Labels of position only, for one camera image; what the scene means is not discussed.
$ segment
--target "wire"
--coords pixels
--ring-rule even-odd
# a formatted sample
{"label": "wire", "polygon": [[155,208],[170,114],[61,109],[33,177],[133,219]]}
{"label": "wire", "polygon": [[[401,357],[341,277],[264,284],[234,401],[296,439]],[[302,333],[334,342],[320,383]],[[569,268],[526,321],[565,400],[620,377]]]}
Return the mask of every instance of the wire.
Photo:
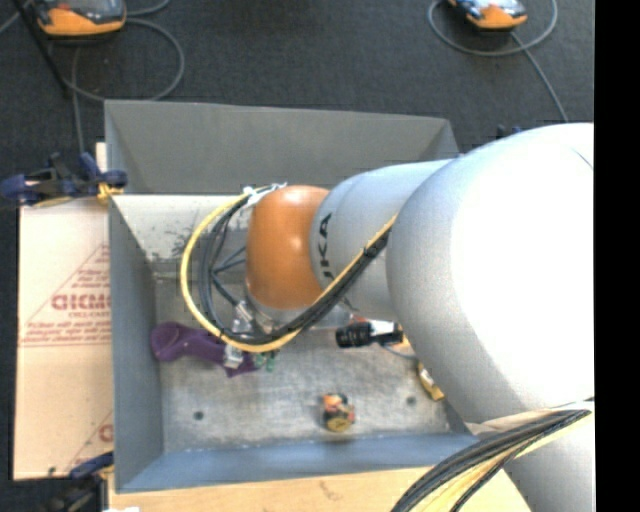
{"label": "wire", "polygon": [[[27,0],[24,3],[24,7],[27,8],[29,6],[29,4],[31,4],[33,2],[33,0]],[[176,40],[175,37],[173,37],[173,35],[171,35],[167,30],[165,30],[164,28],[162,28],[161,26],[152,23],[150,21],[147,20],[141,20],[141,19],[136,19],[136,16],[147,16],[150,14],[155,14],[157,12],[159,12],[160,10],[164,9],[165,7],[167,7],[167,5],[169,5],[169,3],[171,2],[171,0],[162,0],[160,3],[156,4],[155,6],[152,7],[148,7],[148,8],[143,8],[143,9],[138,9],[138,10],[134,10],[134,11],[129,11],[128,15],[127,15],[127,20],[126,20],[126,24],[128,25],[139,25],[139,26],[143,26],[146,28],[149,28],[151,30],[154,30],[158,33],[160,33],[160,35],[162,35],[164,38],[166,38],[171,44],[172,46],[175,48],[175,51],[178,55],[178,71],[176,72],[176,75],[173,79],[173,81],[169,84],[169,86],[162,90],[161,92],[159,92],[158,94],[151,96],[149,98],[143,98],[143,99],[147,99],[148,101],[158,101],[162,98],[165,98],[166,96],[168,96],[169,94],[171,94],[175,88],[178,86],[178,84],[181,82],[183,76],[184,76],[184,70],[185,70],[185,56],[184,56],[184,52],[182,50],[182,47],[180,46],[180,43]],[[11,16],[11,18],[9,18],[7,21],[5,21],[1,26],[0,26],[0,34],[2,34],[2,32],[4,32],[7,28],[9,28],[9,26],[11,26],[19,17],[19,13],[15,13],[14,15]],[[51,53],[51,48],[53,47],[53,42],[50,44],[50,50],[49,52]],[[80,103],[78,101],[78,95],[83,96],[84,98],[87,98],[89,100],[92,101],[97,101],[102,103],[105,99],[107,99],[104,96],[99,96],[97,94],[93,94],[89,91],[86,91],[82,88],[80,88],[78,86],[78,79],[77,79],[77,67],[78,67],[78,61],[80,58],[80,51],[81,51],[81,47],[78,46],[76,48],[76,51],[73,55],[73,61],[71,64],[71,78],[70,80],[67,80],[66,78],[62,77],[63,82],[66,84],[66,86],[71,89],[72,92],[72,102],[73,102],[73,113],[74,113],[74,121],[75,121],[75,126],[76,126],[76,135],[77,135],[77,140],[78,140],[78,147],[79,147],[79,151],[80,153],[83,153],[84,151],[86,151],[85,145],[84,145],[84,136],[82,133],[82,119],[81,119],[81,114],[80,114]]]}
{"label": "wire", "polygon": [[241,259],[241,260],[237,260],[232,262],[231,260],[233,258],[235,258],[236,256],[239,256],[240,254],[242,254],[244,251],[247,250],[247,247],[245,245],[243,245],[242,247],[240,247],[239,249],[236,249],[235,251],[233,251],[229,256],[227,256],[222,263],[220,263],[219,266],[215,267],[213,269],[214,272],[218,273],[218,272],[222,272],[223,270],[226,270],[232,266],[238,265],[239,263],[243,263],[245,260]]}
{"label": "wire", "polygon": [[516,53],[523,52],[527,56],[527,58],[529,59],[531,64],[533,65],[535,71],[538,73],[538,75],[542,79],[545,87],[547,88],[547,91],[551,95],[551,98],[553,99],[553,102],[556,105],[556,108],[560,112],[562,120],[565,123],[569,122],[569,118],[567,117],[567,114],[565,113],[565,110],[562,107],[562,104],[560,103],[560,101],[558,99],[558,96],[557,96],[557,94],[555,93],[555,91],[553,89],[553,86],[551,85],[551,83],[547,79],[546,75],[542,71],[542,68],[538,65],[536,60],[533,58],[533,55],[531,54],[531,52],[529,52],[530,48],[533,48],[534,46],[536,46],[536,45],[540,44],[542,41],[544,41],[549,36],[549,34],[551,34],[551,32],[553,32],[553,30],[555,29],[556,23],[558,21],[558,5],[557,5],[556,0],[551,0],[551,11],[552,11],[551,12],[551,20],[549,21],[549,24],[547,25],[545,30],[543,30],[542,34],[540,34],[538,37],[532,39],[528,43],[523,43],[520,40],[520,38],[512,31],[512,32],[510,32],[510,35],[511,35],[511,38],[513,39],[513,41],[516,43],[517,47],[510,48],[508,50],[500,50],[500,51],[475,50],[475,49],[472,49],[472,48],[467,48],[466,46],[459,45],[459,44],[455,43],[454,41],[452,41],[451,39],[447,38],[442,33],[442,31],[440,31],[440,29],[438,29],[438,27],[436,26],[436,23],[434,22],[434,19],[433,19],[433,12],[434,12],[435,8],[440,6],[441,4],[445,3],[445,1],[446,0],[436,0],[429,6],[429,9],[427,10],[427,21],[429,23],[429,26],[434,31],[434,33],[445,44],[447,44],[448,46],[450,46],[454,50],[457,50],[457,51],[462,52],[462,53],[466,53],[468,55],[474,55],[476,57],[490,57],[490,58],[493,58],[493,57],[505,57],[505,56],[508,56],[508,55],[514,55]]}
{"label": "wire", "polygon": [[224,272],[225,270],[229,270],[230,268],[233,268],[235,266],[241,265],[242,263],[246,263],[246,262],[247,262],[246,258],[236,260],[236,261],[230,261],[229,263],[224,263],[224,264],[218,265],[215,268],[212,268],[211,273],[214,275],[217,275],[221,272]]}
{"label": "wire", "polygon": [[200,258],[200,268],[198,274],[198,293],[202,301],[202,307],[206,315],[213,318],[219,325],[222,324],[218,317],[213,304],[213,297],[211,296],[210,282],[213,282],[214,286],[220,292],[220,294],[227,299],[234,307],[237,306],[240,301],[231,295],[227,289],[222,285],[222,282],[217,275],[211,272],[212,261],[216,261],[222,246],[227,237],[229,229],[229,221],[232,215],[241,208],[241,204],[234,205],[232,209],[225,213],[220,222],[213,226],[213,229],[209,232],[207,237],[202,237],[205,241],[204,250]]}
{"label": "wire", "polygon": [[[200,325],[209,332],[219,337],[223,342],[246,352],[268,352],[277,350],[292,340],[302,330],[310,327],[323,318],[324,315],[326,315],[345,295],[349,287],[360,276],[373,258],[375,258],[376,255],[384,249],[387,244],[389,234],[391,233],[391,227],[395,221],[394,215],[389,222],[387,222],[382,229],[376,233],[362,252],[358,254],[342,272],[340,272],[340,274],[329,284],[327,288],[325,288],[323,293],[315,300],[315,302],[291,322],[288,322],[268,334],[248,336],[246,334],[234,333],[225,329],[220,323],[217,323],[216,325],[216,320],[208,318],[207,315],[200,311],[198,306],[195,304],[189,289],[188,279],[191,255],[196,243],[202,237],[202,233],[210,224],[215,221],[210,232],[210,236],[216,236],[216,233],[221,229],[219,226],[224,225],[236,211],[249,201],[252,195],[267,191],[269,188],[270,187],[262,187],[253,193],[245,193],[237,196],[209,213],[196,227],[196,229],[194,229],[191,238],[184,249],[180,264],[180,289],[187,308]],[[200,262],[200,265],[206,265],[208,267],[209,263],[210,262]]]}
{"label": "wire", "polygon": [[593,421],[591,409],[556,410],[475,443],[415,482],[392,512],[457,512],[507,463]]}
{"label": "wire", "polygon": [[[29,7],[29,4],[33,2],[33,0],[27,0],[23,5],[22,8],[26,9],[27,7]],[[20,17],[20,13],[16,12],[13,15],[11,15],[11,17],[5,21],[2,25],[0,25],[0,34],[2,34],[5,30],[7,30],[11,25],[14,24],[14,22]]]}
{"label": "wire", "polygon": [[[185,56],[184,56],[184,52],[182,50],[182,47],[180,46],[180,43],[176,40],[175,37],[173,37],[169,32],[167,32],[164,28],[162,28],[159,25],[156,25],[155,23],[152,23],[150,21],[147,20],[140,20],[140,19],[135,19],[135,18],[129,18],[127,19],[127,24],[130,25],[140,25],[143,27],[147,27],[151,30],[154,30],[158,33],[160,33],[162,36],[164,36],[175,48],[175,51],[178,55],[178,71],[176,72],[176,75],[173,79],[173,81],[169,84],[169,86],[164,89],[163,91],[159,92],[158,94],[156,94],[155,96],[151,96],[149,98],[146,98],[148,101],[158,101],[166,96],[168,96],[169,94],[171,94],[173,92],[173,90],[178,86],[178,84],[180,83],[180,81],[182,80],[183,76],[184,76],[184,70],[185,70]],[[80,147],[80,152],[85,151],[85,147],[84,147],[84,137],[82,135],[82,125],[80,122],[80,106],[79,106],[79,102],[78,102],[78,95],[83,96],[89,100],[92,101],[97,101],[102,103],[105,99],[107,99],[104,96],[100,96],[97,94],[93,94],[89,91],[86,91],[84,89],[82,89],[81,87],[78,86],[77,84],[77,65],[78,65],[78,59],[80,57],[80,51],[81,51],[81,47],[76,48],[75,54],[73,56],[73,63],[71,66],[71,80],[67,80],[66,78],[63,77],[63,81],[65,82],[65,84],[67,85],[67,87],[69,87],[69,89],[71,89],[72,93],[73,93],[73,107],[74,107],[74,117],[76,120],[76,131],[77,131],[77,135],[78,135],[78,144]]]}
{"label": "wire", "polygon": [[134,16],[147,16],[149,14],[155,14],[158,11],[161,11],[162,9],[164,9],[170,3],[171,3],[171,0],[163,0],[162,2],[160,2],[155,6],[138,9],[137,11],[129,11],[127,13],[127,16],[134,17]]}

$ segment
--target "black cable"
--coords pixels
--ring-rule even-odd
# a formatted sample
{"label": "black cable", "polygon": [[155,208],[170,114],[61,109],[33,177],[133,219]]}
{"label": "black cable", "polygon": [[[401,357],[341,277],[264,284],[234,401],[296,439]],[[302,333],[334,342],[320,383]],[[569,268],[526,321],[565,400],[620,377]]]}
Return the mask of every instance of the black cable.
{"label": "black cable", "polygon": [[247,260],[243,258],[241,260],[230,261],[229,263],[220,264],[219,266],[211,269],[211,274],[218,275],[221,272],[224,272],[225,270],[229,270],[230,268],[236,267],[238,265],[242,265],[243,263],[246,263],[246,261]]}
{"label": "black cable", "polygon": [[402,357],[403,359],[409,359],[410,361],[419,361],[418,356],[415,354],[405,354],[399,350],[393,348],[397,343],[382,343],[380,346],[387,352],[391,352],[394,356]]}
{"label": "black cable", "polygon": [[[200,293],[200,301],[202,303],[203,314],[209,319],[209,321],[220,330],[222,335],[228,338],[242,342],[250,343],[253,345],[265,345],[273,342],[274,340],[281,338],[291,332],[304,330],[319,322],[326,314],[328,314],[338,302],[346,295],[349,288],[354,284],[356,279],[364,272],[367,266],[373,261],[373,259],[382,251],[388,242],[389,235],[391,233],[391,227],[388,227],[383,233],[381,233],[374,243],[363,250],[362,254],[354,262],[351,268],[345,273],[345,275],[333,285],[331,291],[322,296],[312,306],[300,313],[290,322],[274,329],[270,333],[266,334],[241,334],[230,330],[228,327],[222,325],[219,321],[218,315],[215,312],[213,306],[213,298],[211,295],[211,282],[210,272],[211,268],[215,267],[215,259],[212,258],[214,254],[214,245],[219,241],[219,235],[226,229],[231,217],[238,212],[248,201],[250,197],[245,197],[243,200],[238,201],[232,207],[228,208],[214,223],[209,234],[205,239],[205,247],[202,251],[199,251],[201,256],[200,268],[198,272],[198,291]],[[221,247],[218,246],[215,249],[215,253],[219,254]]]}
{"label": "black cable", "polygon": [[[31,2],[33,2],[33,0],[27,0],[24,4],[22,4],[22,8],[26,10],[26,8],[29,7],[29,4],[31,4]],[[20,17],[20,11],[12,14],[7,21],[5,21],[2,25],[0,25],[0,34],[2,34],[11,25],[13,25],[18,20],[19,17]]]}
{"label": "black cable", "polygon": [[220,295],[227,299],[227,302],[229,302],[233,307],[236,307],[240,304],[240,299],[232,295],[229,290],[227,290],[227,288],[224,286],[224,284],[222,284],[222,281],[220,281],[220,278],[217,275],[211,275],[211,282],[214,284],[216,290],[218,290]]}
{"label": "black cable", "polygon": [[[33,0],[27,0],[27,2],[25,2],[25,7],[28,6]],[[159,93],[149,97],[149,98],[144,98],[147,99],[149,101],[158,101],[160,99],[165,98],[166,96],[168,96],[169,94],[171,94],[175,88],[178,86],[178,84],[182,81],[182,78],[184,76],[184,71],[185,71],[185,55],[184,52],[182,50],[182,47],[180,46],[180,43],[176,40],[176,38],[170,34],[167,30],[165,30],[164,28],[162,28],[159,25],[156,25],[155,23],[152,23],[150,21],[147,20],[142,20],[142,19],[136,19],[134,16],[145,16],[145,15],[149,15],[149,14],[153,14],[156,13],[158,11],[160,11],[161,9],[164,9],[167,5],[169,5],[169,3],[171,2],[171,0],[162,0],[159,4],[153,6],[153,7],[149,7],[149,8],[145,8],[145,9],[139,9],[136,11],[131,11],[128,13],[128,17],[126,20],[126,24],[128,25],[139,25],[142,27],[146,27],[149,28],[155,32],[158,32],[161,36],[163,36],[165,39],[167,39],[169,41],[169,43],[174,47],[176,54],[178,56],[178,70],[176,72],[176,75],[174,76],[172,82],[169,84],[169,86],[167,86],[164,90],[160,91]],[[2,33],[4,30],[6,30],[19,16],[19,13],[16,13],[14,16],[12,16],[12,18],[10,18],[8,21],[6,21],[2,27],[0,27],[0,33]],[[96,43],[102,43],[102,42],[106,42],[108,39],[101,39],[99,41],[92,41],[93,44]],[[73,109],[74,109],[74,121],[75,121],[75,125],[76,125],[76,135],[77,135],[77,139],[78,139],[78,147],[80,150],[80,153],[83,153],[84,151],[86,151],[86,148],[84,147],[84,135],[82,133],[82,121],[81,121],[81,114],[80,114],[80,104],[78,101],[78,95],[83,96],[86,99],[92,100],[92,101],[97,101],[102,103],[104,100],[106,100],[107,98],[104,96],[100,96],[97,94],[94,94],[92,92],[86,91],[84,89],[82,89],[81,87],[78,86],[77,83],[77,66],[78,66],[78,60],[80,58],[80,52],[82,49],[82,46],[80,46],[82,44],[83,41],[78,40],[75,41],[74,43],[71,42],[63,42],[63,41],[58,41],[56,42],[57,44],[75,44],[77,46],[76,51],[74,53],[73,56],[73,61],[72,61],[72,65],[71,65],[71,79],[67,80],[65,77],[60,76],[60,81],[63,84],[63,86],[66,86],[68,89],[71,90],[72,93],[72,101],[73,101]],[[46,57],[48,59],[51,58],[51,51],[49,51],[49,54],[46,55]]]}
{"label": "black cable", "polygon": [[36,48],[38,48],[38,51],[40,52],[40,55],[44,59],[45,63],[47,64],[47,67],[49,68],[49,70],[53,74],[53,77],[55,78],[56,82],[58,83],[58,86],[60,87],[60,90],[62,91],[62,95],[65,98],[67,98],[68,94],[69,94],[69,90],[68,90],[67,85],[64,82],[64,78],[60,74],[60,70],[58,69],[58,66],[56,66],[56,64],[55,64],[55,62],[53,62],[53,59],[51,58],[51,56],[47,53],[47,49],[45,48],[44,43],[40,39],[39,34],[37,32],[37,29],[36,29],[36,27],[35,27],[35,25],[33,23],[33,20],[29,17],[29,13],[27,13],[27,11],[26,11],[26,7],[24,7],[20,3],[20,0],[13,0],[13,4],[15,5],[16,10],[20,14],[20,17],[22,18],[22,21],[24,22],[24,25],[27,28],[27,31],[29,32],[29,35],[31,36],[31,39],[33,40],[33,42],[36,45]]}
{"label": "black cable", "polygon": [[439,463],[435,468],[432,468],[415,482],[400,500],[398,500],[391,512],[410,512],[416,505],[429,496],[429,494],[441,486],[446,485],[451,479],[482,462],[500,455],[500,453],[508,450],[510,447],[515,447],[522,443],[522,446],[514,450],[512,454],[506,455],[502,460],[496,462],[496,465],[489,470],[488,474],[483,475],[478,481],[474,482],[473,485],[458,498],[454,504],[454,508],[451,509],[457,511],[491,476],[502,469],[507,462],[511,461],[547,435],[558,432],[589,414],[591,414],[591,411],[586,409],[554,411],[538,420],[496,434],[484,441],[479,441],[464,448]]}
{"label": "black cable", "polygon": [[446,2],[446,0],[435,0],[429,6],[429,9],[427,10],[427,22],[428,22],[429,26],[431,27],[431,29],[433,30],[433,32],[440,38],[441,41],[443,41],[445,44],[447,44],[448,46],[450,46],[454,50],[457,50],[459,52],[466,53],[466,54],[469,54],[469,55],[474,55],[476,57],[505,57],[505,56],[514,55],[514,54],[520,53],[520,52],[524,53],[526,55],[526,57],[529,59],[529,61],[531,62],[531,64],[533,65],[536,73],[538,74],[538,76],[540,77],[542,82],[544,83],[547,91],[549,92],[549,95],[551,96],[551,99],[553,100],[553,102],[556,105],[556,108],[560,112],[560,116],[562,117],[562,120],[565,123],[569,122],[569,118],[567,117],[567,114],[566,114],[562,104],[560,103],[560,100],[558,99],[558,95],[556,94],[553,86],[551,85],[551,83],[547,79],[546,75],[542,71],[542,68],[540,67],[540,65],[533,58],[533,55],[531,54],[531,52],[529,52],[530,48],[533,48],[534,46],[536,46],[536,45],[540,44],[542,41],[544,41],[549,36],[549,34],[551,34],[551,32],[553,32],[553,30],[555,29],[555,26],[556,26],[556,23],[557,23],[557,20],[558,20],[558,5],[557,5],[556,0],[551,0],[551,9],[552,9],[551,20],[549,21],[547,27],[542,32],[542,34],[540,34],[538,37],[532,39],[528,43],[523,43],[520,40],[520,38],[513,31],[511,31],[510,32],[510,36],[513,39],[513,41],[516,43],[517,47],[516,48],[510,48],[508,50],[502,50],[502,51],[480,51],[480,50],[475,50],[475,49],[467,48],[465,46],[462,46],[462,45],[459,45],[457,43],[454,43],[449,38],[447,38],[438,29],[438,27],[436,26],[436,24],[435,24],[435,22],[433,20],[433,11],[435,10],[436,7],[442,5],[445,2]]}
{"label": "black cable", "polygon": [[227,256],[224,260],[222,260],[222,263],[220,263],[220,266],[214,268],[213,271],[216,272],[216,273],[217,272],[221,272],[222,270],[225,270],[229,266],[234,266],[234,265],[237,265],[238,263],[241,263],[244,260],[238,260],[237,262],[233,262],[233,263],[230,263],[230,262],[231,262],[231,260],[233,258],[235,258],[236,256],[238,256],[241,253],[243,253],[244,251],[246,251],[246,249],[247,249],[247,247],[244,246],[244,245],[242,247],[236,249],[231,254],[229,254],[229,256]]}

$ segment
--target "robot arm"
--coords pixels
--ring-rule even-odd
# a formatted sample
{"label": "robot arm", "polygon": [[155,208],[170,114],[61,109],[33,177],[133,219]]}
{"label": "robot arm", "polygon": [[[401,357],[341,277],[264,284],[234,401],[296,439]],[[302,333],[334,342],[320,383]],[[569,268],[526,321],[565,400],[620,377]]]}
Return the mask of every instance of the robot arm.
{"label": "robot arm", "polygon": [[[249,224],[247,300],[297,317],[391,225],[342,302],[401,324],[463,420],[591,398],[593,136],[588,123],[549,126],[331,191],[270,192]],[[534,511],[586,512],[594,456],[588,427],[510,466]]]}

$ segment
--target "purple toy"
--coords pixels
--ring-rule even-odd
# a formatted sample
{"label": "purple toy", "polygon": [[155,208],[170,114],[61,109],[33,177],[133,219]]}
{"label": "purple toy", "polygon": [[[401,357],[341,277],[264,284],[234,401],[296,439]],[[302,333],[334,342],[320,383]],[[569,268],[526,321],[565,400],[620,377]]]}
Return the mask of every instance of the purple toy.
{"label": "purple toy", "polygon": [[182,356],[199,357],[222,366],[227,377],[258,369],[248,353],[243,354],[242,363],[237,368],[224,366],[225,346],[220,338],[207,330],[178,322],[164,322],[151,331],[151,350],[159,361],[175,361]]}

